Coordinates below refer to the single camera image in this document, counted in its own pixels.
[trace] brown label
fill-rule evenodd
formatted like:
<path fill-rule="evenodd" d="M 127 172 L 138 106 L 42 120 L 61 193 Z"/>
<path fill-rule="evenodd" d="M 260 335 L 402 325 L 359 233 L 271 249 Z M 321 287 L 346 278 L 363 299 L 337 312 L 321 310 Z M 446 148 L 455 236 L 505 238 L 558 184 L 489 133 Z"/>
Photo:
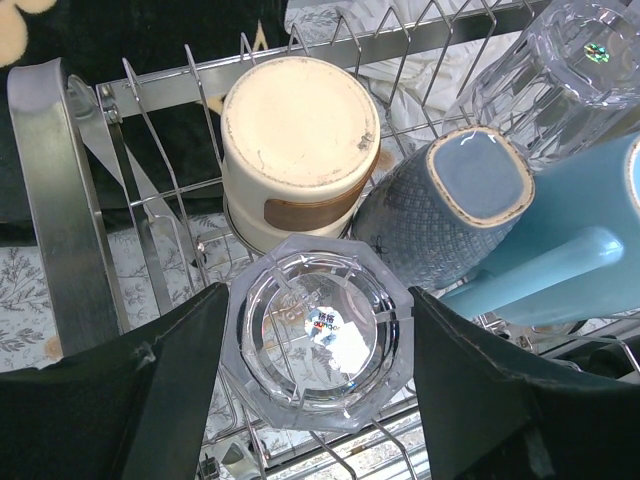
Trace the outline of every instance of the brown label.
<path fill-rule="evenodd" d="M 301 203 L 270 198 L 264 202 L 264 219 L 272 227 L 288 232 L 307 232 L 331 225 L 358 201 L 380 157 L 380 149 L 367 173 L 348 191 L 321 202 Z"/>

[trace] gray blue cup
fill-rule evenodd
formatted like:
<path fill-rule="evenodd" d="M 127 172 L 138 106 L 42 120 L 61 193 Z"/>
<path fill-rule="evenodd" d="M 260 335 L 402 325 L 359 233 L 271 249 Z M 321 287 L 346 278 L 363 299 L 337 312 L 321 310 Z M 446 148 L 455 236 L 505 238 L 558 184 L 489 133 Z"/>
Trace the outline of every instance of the gray blue cup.
<path fill-rule="evenodd" d="M 382 179 L 360 206 L 352 235 L 404 285 L 444 288 L 496 248 L 533 196 L 526 161 L 500 133 L 460 129 Z"/>
<path fill-rule="evenodd" d="M 536 175 L 536 199 L 477 278 L 445 299 L 471 318 L 550 325 L 640 306 L 640 135 Z"/>

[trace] green sticker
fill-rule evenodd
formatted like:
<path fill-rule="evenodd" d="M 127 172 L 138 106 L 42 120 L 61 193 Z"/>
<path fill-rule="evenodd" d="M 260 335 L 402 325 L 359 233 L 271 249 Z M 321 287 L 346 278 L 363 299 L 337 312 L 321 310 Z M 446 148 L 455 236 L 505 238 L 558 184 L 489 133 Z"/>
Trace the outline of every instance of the green sticker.
<path fill-rule="evenodd" d="M 607 49 L 597 43 L 585 45 L 584 54 L 589 60 L 596 63 L 607 63 L 609 61 L 609 53 L 607 52 Z"/>

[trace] cream mug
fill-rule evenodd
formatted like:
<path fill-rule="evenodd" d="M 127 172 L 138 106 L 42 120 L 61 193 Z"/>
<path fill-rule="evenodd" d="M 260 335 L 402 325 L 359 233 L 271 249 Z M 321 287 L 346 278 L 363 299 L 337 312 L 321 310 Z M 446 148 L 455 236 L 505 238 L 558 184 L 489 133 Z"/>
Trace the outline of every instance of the cream mug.
<path fill-rule="evenodd" d="M 221 130 L 230 223 L 265 253 L 293 232 L 339 237 L 380 150 L 368 92 L 309 57 L 270 60 L 240 77 Z"/>

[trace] mug handle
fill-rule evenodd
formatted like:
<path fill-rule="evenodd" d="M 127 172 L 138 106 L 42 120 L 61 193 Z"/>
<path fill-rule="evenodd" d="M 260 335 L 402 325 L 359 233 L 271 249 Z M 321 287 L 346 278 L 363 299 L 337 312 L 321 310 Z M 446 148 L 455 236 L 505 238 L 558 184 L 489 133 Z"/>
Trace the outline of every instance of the mug handle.
<path fill-rule="evenodd" d="M 609 230 L 589 227 L 568 242 L 499 276 L 483 275 L 440 300 L 473 318 L 598 268 L 616 263 L 624 245 Z"/>

